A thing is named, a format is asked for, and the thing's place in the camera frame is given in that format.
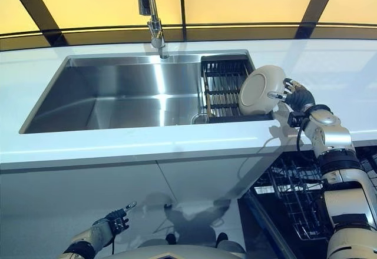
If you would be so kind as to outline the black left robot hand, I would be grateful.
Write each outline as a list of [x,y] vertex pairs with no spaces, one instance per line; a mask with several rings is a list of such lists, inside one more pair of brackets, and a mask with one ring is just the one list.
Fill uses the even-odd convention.
[[112,235],[115,237],[116,235],[121,234],[123,231],[129,228],[128,222],[129,219],[127,218],[127,213],[136,207],[137,202],[133,201],[127,204],[125,207],[120,208],[118,210],[114,210],[105,216],[105,219],[108,221],[110,230]]

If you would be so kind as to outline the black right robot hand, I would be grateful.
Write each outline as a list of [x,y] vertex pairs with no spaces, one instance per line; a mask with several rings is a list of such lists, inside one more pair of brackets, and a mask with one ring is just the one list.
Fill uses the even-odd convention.
[[269,91],[267,96],[271,99],[277,99],[287,104],[296,112],[305,112],[310,107],[315,106],[315,99],[312,93],[301,83],[285,78],[283,80],[283,92]]

